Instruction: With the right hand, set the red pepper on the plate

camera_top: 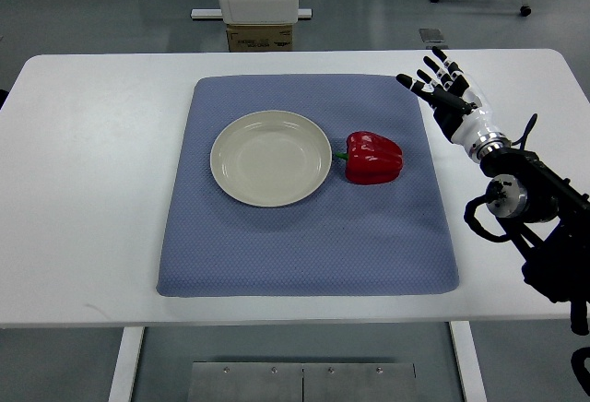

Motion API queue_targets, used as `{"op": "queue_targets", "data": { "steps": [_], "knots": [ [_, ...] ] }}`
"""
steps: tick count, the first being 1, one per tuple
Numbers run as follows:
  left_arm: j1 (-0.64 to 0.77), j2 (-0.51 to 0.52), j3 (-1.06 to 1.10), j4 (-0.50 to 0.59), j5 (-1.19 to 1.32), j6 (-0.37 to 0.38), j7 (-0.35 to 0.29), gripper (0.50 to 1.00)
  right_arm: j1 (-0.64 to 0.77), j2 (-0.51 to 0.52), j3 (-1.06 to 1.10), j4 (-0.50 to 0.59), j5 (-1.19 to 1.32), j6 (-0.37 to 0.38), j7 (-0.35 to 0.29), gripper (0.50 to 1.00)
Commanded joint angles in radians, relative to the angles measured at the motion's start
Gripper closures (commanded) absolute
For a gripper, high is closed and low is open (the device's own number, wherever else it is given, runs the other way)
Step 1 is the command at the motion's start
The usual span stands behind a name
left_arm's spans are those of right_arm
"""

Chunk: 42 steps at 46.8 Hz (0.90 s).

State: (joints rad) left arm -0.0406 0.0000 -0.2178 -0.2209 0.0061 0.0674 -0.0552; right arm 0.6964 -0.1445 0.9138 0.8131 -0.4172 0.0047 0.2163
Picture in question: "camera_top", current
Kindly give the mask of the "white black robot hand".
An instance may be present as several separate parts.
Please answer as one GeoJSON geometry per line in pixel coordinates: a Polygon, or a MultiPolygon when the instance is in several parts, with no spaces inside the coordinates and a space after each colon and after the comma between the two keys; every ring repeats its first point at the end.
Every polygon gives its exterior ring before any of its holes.
{"type": "Polygon", "coordinates": [[[511,141],[493,123],[492,109],[479,86],[440,48],[431,52],[423,58],[429,72],[419,69],[415,77],[399,74],[396,81],[431,107],[445,138],[463,147],[474,162],[509,147],[511,141]]]}

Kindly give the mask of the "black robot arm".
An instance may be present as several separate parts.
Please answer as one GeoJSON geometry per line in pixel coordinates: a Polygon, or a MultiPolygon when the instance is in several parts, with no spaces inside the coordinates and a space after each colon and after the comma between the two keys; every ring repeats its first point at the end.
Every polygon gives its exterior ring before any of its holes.
{"type": "Polygon", "coordinates": [[[551,302],[568,302],[571,330],[589,333],[589,196],[580,194],[538,155],[527,137],[485,146],[486,192],[466,204],[464,220],[478,236],[512,242],[525,262],[524,282],[551,302]]]}

